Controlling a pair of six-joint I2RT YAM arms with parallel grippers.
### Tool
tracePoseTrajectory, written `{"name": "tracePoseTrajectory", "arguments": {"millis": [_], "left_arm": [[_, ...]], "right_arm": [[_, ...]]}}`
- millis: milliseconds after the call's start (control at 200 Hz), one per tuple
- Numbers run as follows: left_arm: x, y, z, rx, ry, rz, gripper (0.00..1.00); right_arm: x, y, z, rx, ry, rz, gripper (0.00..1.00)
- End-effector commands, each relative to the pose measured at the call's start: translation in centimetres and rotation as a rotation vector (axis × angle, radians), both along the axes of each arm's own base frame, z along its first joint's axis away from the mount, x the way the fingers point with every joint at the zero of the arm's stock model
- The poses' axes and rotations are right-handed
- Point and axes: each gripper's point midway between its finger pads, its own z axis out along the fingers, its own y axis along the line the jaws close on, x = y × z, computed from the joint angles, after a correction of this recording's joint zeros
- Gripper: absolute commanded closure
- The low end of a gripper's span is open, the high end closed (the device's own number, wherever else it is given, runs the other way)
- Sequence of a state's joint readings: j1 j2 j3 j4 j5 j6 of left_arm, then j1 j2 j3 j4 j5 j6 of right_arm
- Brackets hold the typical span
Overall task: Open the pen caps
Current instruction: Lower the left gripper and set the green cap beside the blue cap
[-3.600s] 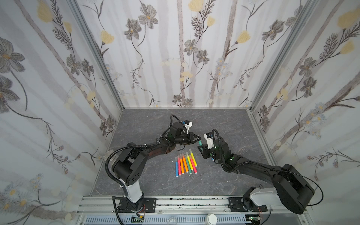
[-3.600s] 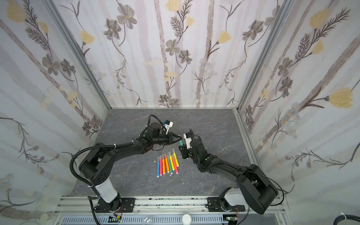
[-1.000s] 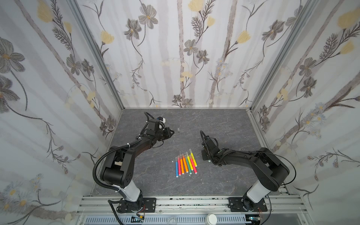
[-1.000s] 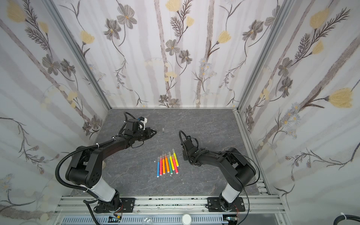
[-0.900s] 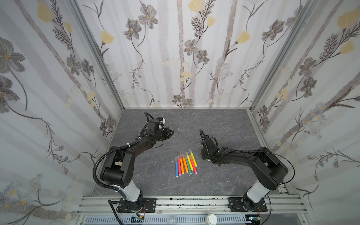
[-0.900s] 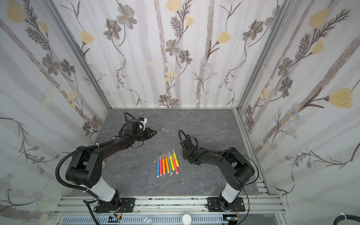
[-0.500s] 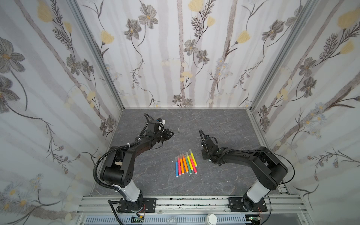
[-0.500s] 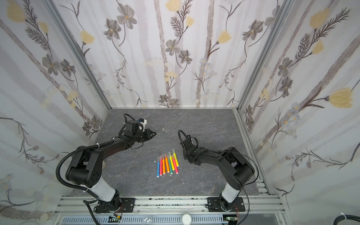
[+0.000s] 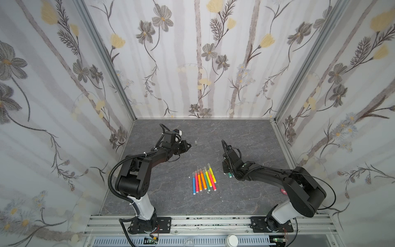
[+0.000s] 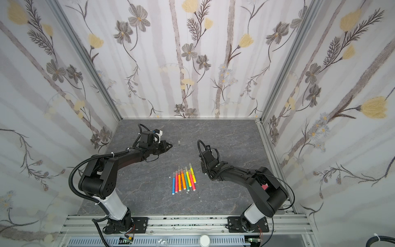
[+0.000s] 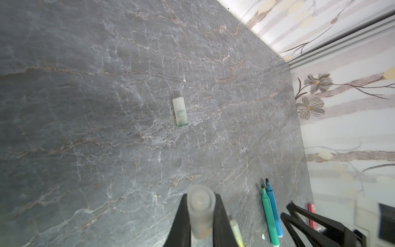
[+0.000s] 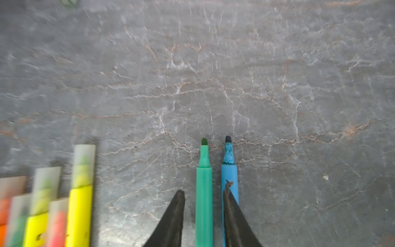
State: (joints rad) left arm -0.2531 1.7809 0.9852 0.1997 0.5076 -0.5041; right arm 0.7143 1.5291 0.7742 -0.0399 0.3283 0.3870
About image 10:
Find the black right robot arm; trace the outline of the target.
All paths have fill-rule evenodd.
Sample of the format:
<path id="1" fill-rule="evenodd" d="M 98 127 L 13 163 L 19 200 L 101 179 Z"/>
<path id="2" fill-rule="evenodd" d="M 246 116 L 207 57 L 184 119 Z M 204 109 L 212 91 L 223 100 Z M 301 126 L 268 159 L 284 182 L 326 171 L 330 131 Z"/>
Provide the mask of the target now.
<path id="1" fill-rule="evenodd" d="M 220 161 L 213 150 L 198 148 L 202 171 L 212 181 L 225 181 L 241 185 L 249 192 L 253 204 L 241 215 L 244 227 L 257 224 L 264 217 L 273 217 L 289 198 L 288 191 L 267 168 L 245 169 Z"/>

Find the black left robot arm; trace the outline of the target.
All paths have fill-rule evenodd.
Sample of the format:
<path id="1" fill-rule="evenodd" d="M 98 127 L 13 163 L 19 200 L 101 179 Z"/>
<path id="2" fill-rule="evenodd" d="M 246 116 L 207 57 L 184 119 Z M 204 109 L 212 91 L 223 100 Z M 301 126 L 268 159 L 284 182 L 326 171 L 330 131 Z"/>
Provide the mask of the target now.
<path id="1" fill-rule="evenodd" d="M 161 138 L 158 129 L 144 131 L 137 141 L 125 151 L 96 155 L 84 161 L 87 164 L 78 183 L 77 195 L 98 204 L 109 219 L 122 222 L 130 228 L 129 209 L 121 202 L 115 188 L 118 171 L 134 163 L 146 161 L 151 155 L 159 156 L 169 151 L 173 145 Z"/>

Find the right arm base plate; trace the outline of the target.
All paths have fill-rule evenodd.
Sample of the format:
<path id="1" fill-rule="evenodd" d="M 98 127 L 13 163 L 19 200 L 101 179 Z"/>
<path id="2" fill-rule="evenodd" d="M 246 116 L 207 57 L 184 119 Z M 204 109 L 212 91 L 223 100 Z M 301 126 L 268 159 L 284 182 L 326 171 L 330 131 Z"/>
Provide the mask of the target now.
<path id="1" fill-rule="evenodd" d="M 229 216 L 225 227 L 230 233 L 268 233 L 270 231 L 266 217 L 252 224 L 244 216 Z"/>

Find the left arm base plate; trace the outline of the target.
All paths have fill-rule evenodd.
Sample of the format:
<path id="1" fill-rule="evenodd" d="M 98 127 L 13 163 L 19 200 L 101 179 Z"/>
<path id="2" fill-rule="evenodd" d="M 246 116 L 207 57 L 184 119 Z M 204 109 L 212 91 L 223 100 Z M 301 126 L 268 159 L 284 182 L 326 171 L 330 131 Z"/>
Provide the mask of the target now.
<path id="1" fill-rule="evenodd" d="M 148 226 L 148 217 L 126 216 L 122 220 L 108 219 L 107 225 L 103 228 L 105 234 L 145 234 Z"/>

